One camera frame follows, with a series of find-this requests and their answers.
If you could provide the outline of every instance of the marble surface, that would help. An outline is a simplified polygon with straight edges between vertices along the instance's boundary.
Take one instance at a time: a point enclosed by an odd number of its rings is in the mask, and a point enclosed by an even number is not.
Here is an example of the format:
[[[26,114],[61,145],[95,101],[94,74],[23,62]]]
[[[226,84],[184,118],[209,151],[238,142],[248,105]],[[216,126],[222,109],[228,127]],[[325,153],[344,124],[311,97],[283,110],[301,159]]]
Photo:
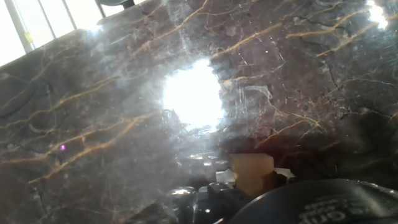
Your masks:
[[[0,223],[128,223],[231,152],[398,189],[397,29],[393,0],[148,0],[75,30],[0,68]]]

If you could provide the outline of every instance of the black plastic item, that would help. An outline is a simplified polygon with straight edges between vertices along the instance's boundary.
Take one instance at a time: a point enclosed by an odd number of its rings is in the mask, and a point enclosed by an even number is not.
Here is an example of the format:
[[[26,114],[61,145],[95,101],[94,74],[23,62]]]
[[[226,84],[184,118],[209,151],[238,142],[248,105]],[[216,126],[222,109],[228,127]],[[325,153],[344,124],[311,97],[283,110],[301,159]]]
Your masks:
[[[252,200],[239,189],[226,184],[212,183],[206,192],[199,192],[197,224],[212,224],[220,219],[228,221]]]
[[[261,195],[228,224],[398,223],[395,191],[351,180],[300,182]]]
[[[123,5],[125,9],[134,5],[133,0],[97,0],[98,3],[104,4],[106,6],[118,6]]]
[[[169,212],[178,224],[194,224],[197,208],[198,192],[193,187],[180,187],[166,195],[166,212]]]

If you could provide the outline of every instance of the black object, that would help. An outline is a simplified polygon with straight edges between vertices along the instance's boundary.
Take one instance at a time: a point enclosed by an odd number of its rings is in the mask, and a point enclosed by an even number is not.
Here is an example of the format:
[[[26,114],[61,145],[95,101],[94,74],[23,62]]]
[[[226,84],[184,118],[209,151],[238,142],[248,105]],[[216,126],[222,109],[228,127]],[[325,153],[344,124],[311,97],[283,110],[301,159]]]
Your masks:
[[[97,2],[107,6],[123,5],[124,9],[135,5],[133,0],[97,0]]]
[[[162,209],[138,215],[131,223],[161,218],[178,224],[398,224],[397,192],[352,180],[299,182],[254,200],[222,183],[199,191],[181,187],[157,208]]]
[[[398,195],[352,180],[300,182],[261,195],[229,224],[398,223]]]

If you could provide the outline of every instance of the window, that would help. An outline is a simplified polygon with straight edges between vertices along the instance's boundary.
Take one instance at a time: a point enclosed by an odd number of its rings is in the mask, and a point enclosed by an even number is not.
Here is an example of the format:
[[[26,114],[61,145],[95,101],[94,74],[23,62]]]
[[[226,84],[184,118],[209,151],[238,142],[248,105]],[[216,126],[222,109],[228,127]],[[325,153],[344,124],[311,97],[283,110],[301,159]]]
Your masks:
[[[0,1],[0,66],[25,54],[24,47],[8,13],[6,3]]]
[[[79,29],[90,29],[102,19],[94,0],[66,0],[66,2]]]
[[[25,31],[32,37],[28,41],[32,41],[35,48],[54,39],[38,0],[14,0],[14,2],[25,26]]]
[[[0,0],[0,66],[74,29],[94,28],[101,7],[105,16],[124,10],[95,0]]]
[[[112,16],[124,10],[123,6],[105,6],[102,5],[106,16]]]
[[[72,22],[62,0],[41,0],[41,2],[56,37],[73,30]]]

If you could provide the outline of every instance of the brown cardboard piece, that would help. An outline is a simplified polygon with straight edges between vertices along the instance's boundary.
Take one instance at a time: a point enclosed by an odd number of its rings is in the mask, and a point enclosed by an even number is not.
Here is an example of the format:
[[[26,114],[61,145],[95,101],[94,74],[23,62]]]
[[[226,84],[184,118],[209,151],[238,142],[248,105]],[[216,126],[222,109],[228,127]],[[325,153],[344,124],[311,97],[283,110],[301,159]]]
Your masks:
[[[267,154],[231,154],[236,187],[251,197],[274,188],[274,158]]]

